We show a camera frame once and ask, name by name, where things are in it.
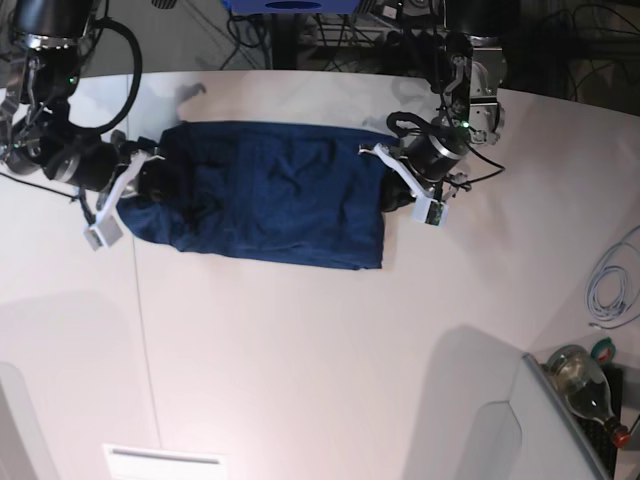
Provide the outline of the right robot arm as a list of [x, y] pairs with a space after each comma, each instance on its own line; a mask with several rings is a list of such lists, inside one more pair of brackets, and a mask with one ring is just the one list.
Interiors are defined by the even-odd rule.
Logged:
[[[160, 201], [175, 194], [176, 174], [160, 146], [146, 138], [131, 141], [117, 131], [139, 93], [142, 52], [134, 33], [112, 19], [106, 1], [18, 1], [10, 17], [10, 50], [5, 97], [1, 103], [1, 161], [16, 175], [42, 171], [81, 192], [112, 193], [125, 181], [125, 194]], [[110, 30], [128, 43], [133, 78], [124, 105], [105, 124], [83, 127], [70, 119], [84, 65], [102, 34]]]

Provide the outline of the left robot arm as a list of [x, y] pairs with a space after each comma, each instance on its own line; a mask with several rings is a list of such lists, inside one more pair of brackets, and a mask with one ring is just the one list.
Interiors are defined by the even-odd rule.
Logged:
[[494, 145], [504, 125], [498, 89], [507, 67], [501, 38], [518, 20], [511, 1], [395, 3], [401, 45], [440, 105], [433, 119], [393, 112], [387, 128], [405, 145], [390, 148], [397, 169], [385, 175], [381, 209], [393, 212], [420, 200], [428, 221], [444, 217], [449, 198], [503, 173], [479, 149]]

